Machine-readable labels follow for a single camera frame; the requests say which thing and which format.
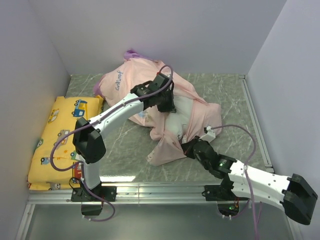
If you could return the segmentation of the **pink pillowcase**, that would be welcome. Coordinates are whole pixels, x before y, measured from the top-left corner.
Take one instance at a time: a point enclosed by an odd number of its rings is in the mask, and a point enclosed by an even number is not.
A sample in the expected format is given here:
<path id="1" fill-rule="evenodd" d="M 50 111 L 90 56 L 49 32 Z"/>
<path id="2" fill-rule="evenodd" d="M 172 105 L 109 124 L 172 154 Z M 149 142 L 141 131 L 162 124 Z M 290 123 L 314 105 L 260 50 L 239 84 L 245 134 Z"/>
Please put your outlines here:
<path id="1" fill-rule="evenodd" d="M 130 58 L 117 69 L 105 74 L 99 84 L 102 98 L 112 107 L 122 100 L 134 86 L 152 81 L 157 72 L 161 71 L 162 66 L 164 63 L 160 60 L 154 62 L 144 58 Z M 195 136 L 201 137 L 208 126 L 217 127 L 222 124 L 219 104 L 206 102 L 197 94 L 194 86 L 177 73 L 173 73 L 173 83 L 174 97 L 183 96 L 193 100 L 189 125 L 181 140 L 170 131 L 165 130 L 165 120 L 169 113 L 161 113 L 155 106 L 130 117 L 134 123 L 150 128 L 151 139 L 158 142 L 146 157 L 149 164 L 153 166 L 184 158 L 181 144 L 191 141 Z"/>

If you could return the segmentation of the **purple princess print pillowcase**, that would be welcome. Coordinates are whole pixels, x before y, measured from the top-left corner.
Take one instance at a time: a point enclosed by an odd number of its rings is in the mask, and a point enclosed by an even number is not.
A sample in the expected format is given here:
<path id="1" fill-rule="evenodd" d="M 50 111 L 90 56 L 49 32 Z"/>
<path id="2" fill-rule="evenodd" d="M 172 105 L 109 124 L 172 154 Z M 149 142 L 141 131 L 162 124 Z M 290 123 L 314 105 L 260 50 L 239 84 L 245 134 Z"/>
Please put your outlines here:
<path id="1" fill-rule="evenodd" d="M 124 61 L 127 62 L 129 59 L 146 59 L 146 60 L 149 60 L 149 61 L 153 61 L 153 62 L 157 62 L 156 60 L 150 58 L 150 57 L 147 57 L 145 55 L 142 55 L 142 54 L 139 54 L 138 52 L 136 52 L 134 49 L 129 49 L 127 50 L 125 53 L 124 53 Z M 93 87 L 93 93 L 95 96 L 100 96 L 102 97 L 102 92 L 100 90 L 100 82 L 102 81 L 103 77 L 105 76 L 106 74 L 103 74 L 102 77 L 100 78 L 100 80 L 94 85 Z"/>

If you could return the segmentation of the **white pillow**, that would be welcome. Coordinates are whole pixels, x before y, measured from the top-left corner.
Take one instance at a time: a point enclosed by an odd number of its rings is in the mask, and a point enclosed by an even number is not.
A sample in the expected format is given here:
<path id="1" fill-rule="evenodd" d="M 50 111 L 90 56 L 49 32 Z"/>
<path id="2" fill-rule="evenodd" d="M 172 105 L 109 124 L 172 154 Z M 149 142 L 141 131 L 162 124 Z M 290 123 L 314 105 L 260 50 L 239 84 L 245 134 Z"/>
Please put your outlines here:
<path id="1" fill-rule="evenodd" d="M 173 101 L 176 112 L 171 112 L 167 115 L 164 129 L 175 135 L 178 140 L 181 140 L 187 133 L 194 101 L 190 98 L 177 95 Z"/>

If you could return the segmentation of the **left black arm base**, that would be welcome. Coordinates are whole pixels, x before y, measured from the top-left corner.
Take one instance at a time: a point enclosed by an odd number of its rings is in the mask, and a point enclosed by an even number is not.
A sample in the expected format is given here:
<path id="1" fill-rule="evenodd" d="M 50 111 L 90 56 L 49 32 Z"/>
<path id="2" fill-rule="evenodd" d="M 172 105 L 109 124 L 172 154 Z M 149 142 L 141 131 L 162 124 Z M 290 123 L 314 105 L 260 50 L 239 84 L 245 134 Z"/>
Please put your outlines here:
<path id="1" fill-rule="evenodd" d="M 104 219 L 105 221 L 115 215 L 116 210 L 112 202 L 115 202 L 116 195 L 116 186 L 97 186 L 90 192 L 84 186 L 81 186 L 72 190 L 70 201 L 72 203 L 81 203 L 81 214 L 86 219 L 102 222 L 103 219 L 97 219 L 96 217 L 102 213 L 104 205 L 109 205 L 112 209 L 111 215 Z"/>

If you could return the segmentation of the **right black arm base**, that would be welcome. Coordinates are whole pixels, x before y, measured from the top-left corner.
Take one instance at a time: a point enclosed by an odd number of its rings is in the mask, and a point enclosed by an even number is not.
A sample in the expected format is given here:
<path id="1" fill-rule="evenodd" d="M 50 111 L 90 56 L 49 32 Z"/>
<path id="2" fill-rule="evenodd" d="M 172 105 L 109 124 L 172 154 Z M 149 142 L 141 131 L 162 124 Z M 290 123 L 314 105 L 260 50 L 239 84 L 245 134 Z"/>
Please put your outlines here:
<path id="1" fill-rule="evenodd" d="M 248 198 L 237 197 L 221 185 L 205 185 L 201 195 L 207 202 L 217 202 L 217 210 L 221 217 L 231 220 L 243 214 L 250 203 Z"/>

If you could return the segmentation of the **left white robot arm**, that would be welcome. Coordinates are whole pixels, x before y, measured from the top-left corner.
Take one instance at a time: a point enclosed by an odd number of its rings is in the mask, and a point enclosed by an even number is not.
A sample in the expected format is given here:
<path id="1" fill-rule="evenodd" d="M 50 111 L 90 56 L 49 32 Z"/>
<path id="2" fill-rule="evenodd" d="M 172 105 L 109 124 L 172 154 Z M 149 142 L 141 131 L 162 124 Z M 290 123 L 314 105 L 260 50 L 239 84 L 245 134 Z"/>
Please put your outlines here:
<path id="1" fill-rule="evenodd" d="M 99 161 L 106 154 L 104 137 L 130 117 L 144 110 L 156 107 L 161 113 L 174 113 L 173 77 L 158 72 L 153 81 L 134 86 L 114 106 L 90 118 L 77 120 L 73 144 L 82 165 L 83 195 L 89 201 L 96 201 L 101 195 Z"/>

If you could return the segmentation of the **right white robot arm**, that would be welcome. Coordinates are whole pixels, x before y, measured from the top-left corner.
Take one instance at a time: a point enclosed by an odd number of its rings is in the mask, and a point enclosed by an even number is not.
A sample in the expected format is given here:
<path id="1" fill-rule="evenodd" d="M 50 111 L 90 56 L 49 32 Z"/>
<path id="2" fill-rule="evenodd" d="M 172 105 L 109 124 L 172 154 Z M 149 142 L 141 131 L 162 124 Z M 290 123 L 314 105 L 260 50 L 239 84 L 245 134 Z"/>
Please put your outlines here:
<path id="1" fill-rule="evenodd" d="M 233 157 L 218 154 L 199 137 L 181 145 L 183 153 L 196 159 L 205 170 L 221 180 L 220 185 L 205 185 L 206 201 L 248 200 L 274 206 L 293 221 L 309 225 L 318 195 L 300 175 L 277 175 L 251 166 Z"/>

